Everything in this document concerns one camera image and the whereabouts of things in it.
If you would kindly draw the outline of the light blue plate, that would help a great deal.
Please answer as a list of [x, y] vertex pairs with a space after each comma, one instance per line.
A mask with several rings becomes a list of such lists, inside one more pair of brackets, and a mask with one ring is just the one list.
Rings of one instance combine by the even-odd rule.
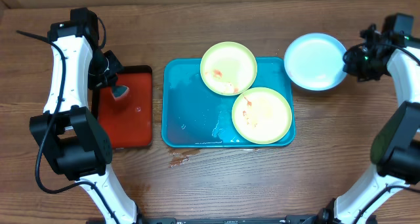
[[305, 34], [295, 39], [284, 54], [284, 67], [290, 80], [303, 89], [325, 91], [340, 84], [344, 72], [345, 46], [334, 37]]

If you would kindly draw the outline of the green and pink sponge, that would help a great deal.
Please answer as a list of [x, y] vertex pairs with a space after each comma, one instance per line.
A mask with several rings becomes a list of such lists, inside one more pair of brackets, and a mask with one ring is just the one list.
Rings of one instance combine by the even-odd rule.
[[129, 88], [125, 85], [114, 85], [111, 87], [111, 92], [114, 100], [120, 101], [128, 95]]

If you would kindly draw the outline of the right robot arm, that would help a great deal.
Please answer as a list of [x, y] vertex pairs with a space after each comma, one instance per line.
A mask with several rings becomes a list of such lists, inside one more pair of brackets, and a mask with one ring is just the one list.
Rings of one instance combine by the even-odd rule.
[[345, 72], [358, 81], [392, 78], [398, 109], [372, 142], [370, 165], [353, 186], [306, 223], [375, 223], [373, 213], [401, 190], [419, 182], [419, 40], [375, 34], [343, 57]]

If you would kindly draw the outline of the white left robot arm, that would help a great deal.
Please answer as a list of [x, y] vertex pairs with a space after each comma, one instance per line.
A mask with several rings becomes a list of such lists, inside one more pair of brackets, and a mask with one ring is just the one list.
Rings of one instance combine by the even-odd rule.
[[103, 21], [90, 17], [51, 25], [47, 36], [28, 34], [51, 46], [51, 88], [43, 113], [30, 118], [39, 150], [35, 182], [45, 193], [81, 187], [104, 217], [104, 223], [140, 223], [137, 204], [123, 190], [111, 166], [109, 136], [88, 107], [87, 93], [116, 86], [121, 64], [102, 50]]

